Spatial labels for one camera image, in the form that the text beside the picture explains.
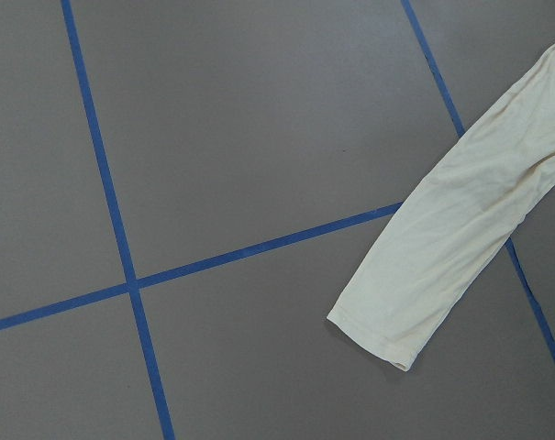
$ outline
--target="cream fabric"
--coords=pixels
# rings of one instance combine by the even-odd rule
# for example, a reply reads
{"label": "cream fabric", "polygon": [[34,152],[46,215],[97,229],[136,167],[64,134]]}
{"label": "cream fabric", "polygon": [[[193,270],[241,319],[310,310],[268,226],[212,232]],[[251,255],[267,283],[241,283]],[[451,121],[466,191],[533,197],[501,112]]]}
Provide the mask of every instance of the cream fabric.
{"label": "cream fabric", "polygon": [[408,371],[555,184],[555,44],[417,185],[327,319]]}

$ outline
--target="gray floor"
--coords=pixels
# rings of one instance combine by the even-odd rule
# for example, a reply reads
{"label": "gray floor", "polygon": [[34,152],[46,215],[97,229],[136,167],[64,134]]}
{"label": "gray floor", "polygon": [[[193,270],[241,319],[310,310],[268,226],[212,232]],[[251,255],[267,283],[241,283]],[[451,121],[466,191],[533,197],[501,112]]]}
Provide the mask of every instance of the gray floor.
{"label": "gray floor", "polygon": [[[456,142],[396,1],[73,1],[139,277],[403,200]],[[469,127],[555,1],[414,0]],[[502,250],[412,371],[325,316],[389,217],[142,291],[177,438],[555,439]],[[555,336],[555,188],[513,235]],[[124,282],[59,2],[0,2],[0,319]],[[154,439],[126,295],[0,331],[0,439]]]}

